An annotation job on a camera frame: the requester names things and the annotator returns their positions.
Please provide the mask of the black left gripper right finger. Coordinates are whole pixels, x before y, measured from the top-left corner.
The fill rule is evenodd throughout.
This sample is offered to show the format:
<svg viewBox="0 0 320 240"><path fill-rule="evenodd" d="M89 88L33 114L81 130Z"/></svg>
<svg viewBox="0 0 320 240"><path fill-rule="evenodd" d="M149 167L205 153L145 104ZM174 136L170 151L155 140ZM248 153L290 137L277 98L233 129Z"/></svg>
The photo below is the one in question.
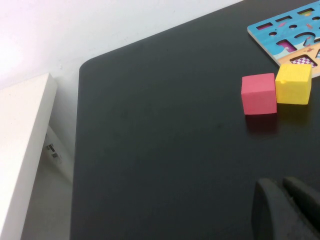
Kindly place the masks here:
<svg viewBox="0 0 320 240"><path fill-rule="evenodd" d="M282 207L284 240L320 238L320 192L295 177L285 177L285 205Z"/></svg>

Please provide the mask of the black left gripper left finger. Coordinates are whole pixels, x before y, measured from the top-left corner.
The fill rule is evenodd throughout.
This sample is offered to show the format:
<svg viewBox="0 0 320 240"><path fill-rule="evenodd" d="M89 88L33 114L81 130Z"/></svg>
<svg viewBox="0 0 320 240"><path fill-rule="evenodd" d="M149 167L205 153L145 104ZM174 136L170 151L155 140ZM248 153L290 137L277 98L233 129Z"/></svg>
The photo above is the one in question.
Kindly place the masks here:
<svg viewBox="0 0 320 240"><path fill-rule="evenodd" d="M251 210L251 227L255 240L284 240L282 236L285 188L269 178L255 184Z"/></svg>

